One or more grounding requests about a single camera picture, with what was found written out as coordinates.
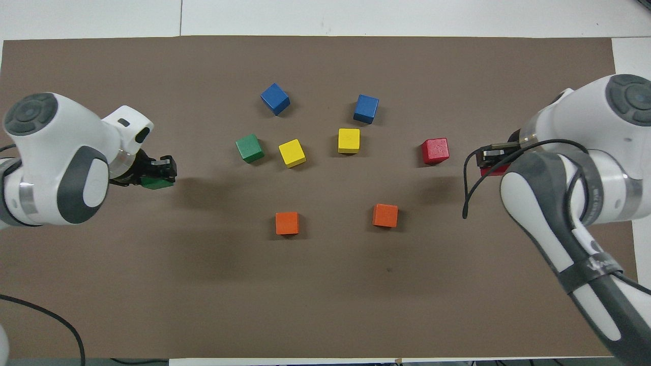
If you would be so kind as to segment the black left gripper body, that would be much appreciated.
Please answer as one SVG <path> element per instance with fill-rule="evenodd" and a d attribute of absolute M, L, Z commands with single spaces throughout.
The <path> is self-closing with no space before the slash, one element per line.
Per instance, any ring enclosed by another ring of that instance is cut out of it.
<path fill-rule="evenodd" d="M 158 171 L 153 165 L 155 160 L 140 149 L 134 155 L 120 153 L 109 165 L 109 183 L 116 186 L 141 186 L 143 179 L 156 180 Z"/>

